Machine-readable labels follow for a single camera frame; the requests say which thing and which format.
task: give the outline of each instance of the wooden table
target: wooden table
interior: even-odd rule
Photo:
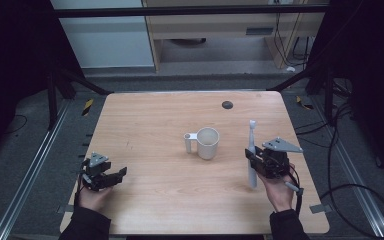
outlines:
[[[231,101],[232,109],[222,103]],[[91,140],[92,151],[112,162],[107,173],[128,168],[102,213],[113,234],[266,234],[273,207],[259,180],[248,185],[249,120],[255,144],[280,136],[299,146],[278,92],[119,93],[107,97]],[[202,127],[220,133],[217,156],[202,160],[185,150],[183,135]],[[329,230],[303,154],[288,153],[305,189],[300,219],[307,233]],[[68,225],[66,212],[61,231]]]

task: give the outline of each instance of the black sleeve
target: black sleeve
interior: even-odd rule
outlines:
[[[93,210],[74,208],[71,222],[59,240],[108,240],[111,220]]]
[[[309,240],[293,209],[272,213],[270,226],[274,240]]]

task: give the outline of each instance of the human hand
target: human hand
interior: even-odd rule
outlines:
[[[79,206],[93,211],[99,211],[105,205],[106,198],[110,195],[113,187],[102,189],[98,192],[92,191],[82,184],[80,191]]]
[[[293,174],[295,165],[290,163],[290,172]],[[267,197],[276,212],[292,209],[292,198],[294,191],[285,185],[285,181],[292,182],[289,176],[281,179],[268,179],[257,172],[258,177],[263,181]]]

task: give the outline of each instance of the wall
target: wall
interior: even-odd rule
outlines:
[[[140,0],[51,0],[55,9],[142,7]],[[144,17],[62,18],[80,66],[154,67]]]

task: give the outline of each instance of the mug handle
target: mug handle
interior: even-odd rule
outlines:
[[[186,133],[185,134],[185,145],[186,145],[186,152],[191,153],[192,147],[191,142],[192,140],[197,140],[197,134],[196,133]]]

